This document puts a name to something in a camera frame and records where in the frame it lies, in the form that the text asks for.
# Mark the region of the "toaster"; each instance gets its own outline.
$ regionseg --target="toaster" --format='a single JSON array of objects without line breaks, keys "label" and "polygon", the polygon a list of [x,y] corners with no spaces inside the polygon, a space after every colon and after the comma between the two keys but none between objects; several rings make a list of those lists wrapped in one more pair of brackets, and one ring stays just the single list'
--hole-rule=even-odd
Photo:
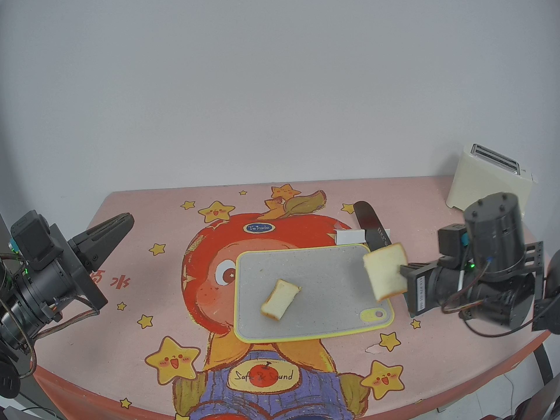
[{"label": "toaster", "polygon": [[533,175],[517,161],[480,144],[467,145],[459,159],[446,204],[465,210],[489,194],[510,192],[517,195],[522,216],[525,214]]}]

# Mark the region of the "white bread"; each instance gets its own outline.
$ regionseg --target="white bread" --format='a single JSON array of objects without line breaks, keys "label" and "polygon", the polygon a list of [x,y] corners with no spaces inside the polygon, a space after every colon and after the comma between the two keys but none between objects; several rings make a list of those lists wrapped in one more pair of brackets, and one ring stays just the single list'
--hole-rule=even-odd
[{"label": "white bread", "polygon": [[363,264],[378,302],[407,291],[407,279],[399,270],[402,264],[408,264],[408,259],[400,242],[364,255]]},{"label": "white bread", "polygon": [[274,290],[272,290],[266,302],[261,305],[260,312],[266,317],[280,320],[299,291],[301,291],[301,287],[278,279]]}]

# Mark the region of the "cutting board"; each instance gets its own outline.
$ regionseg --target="cutting board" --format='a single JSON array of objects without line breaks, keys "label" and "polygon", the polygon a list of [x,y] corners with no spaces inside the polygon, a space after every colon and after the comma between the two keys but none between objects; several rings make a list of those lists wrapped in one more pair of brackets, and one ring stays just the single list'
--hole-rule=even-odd
[{"label": "cutting board", "polygon": [[[377,302],[362,244],[245,252],[237,258],[234,332],[246,343],[310,340],[389,326],[389,300]],[[281,278],[302,289],[276,321],[260,313]]]}]

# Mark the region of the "floor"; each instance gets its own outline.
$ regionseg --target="floor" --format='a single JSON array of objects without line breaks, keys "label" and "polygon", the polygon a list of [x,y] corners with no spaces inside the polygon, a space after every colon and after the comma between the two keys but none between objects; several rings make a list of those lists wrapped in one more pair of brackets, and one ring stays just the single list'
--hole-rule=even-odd
[{"label": "floor", "polygon": [[[551,335],[544,342],[544,348],[553,374],[557,375],[560,373],[560,336]],[[504,418],[542,387],[535,356],[530,354],[512,371],[497,376],[476,392],[448,406],[443,412],[433,410],[414,420],[477,420],[489,414]]]}]

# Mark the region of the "knife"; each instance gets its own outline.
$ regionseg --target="knife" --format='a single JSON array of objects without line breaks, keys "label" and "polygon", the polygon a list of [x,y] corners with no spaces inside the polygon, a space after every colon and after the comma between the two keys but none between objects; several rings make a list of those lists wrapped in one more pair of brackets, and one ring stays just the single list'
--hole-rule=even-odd
[{"label": "knife", "polygon": [[356,214],[356,218],[358,218],[360,228],[366,231],[366,242],[371,251],[384,248],[391,244],[391,240],[372,206],[360,200],[354,203],[354,213]]}]

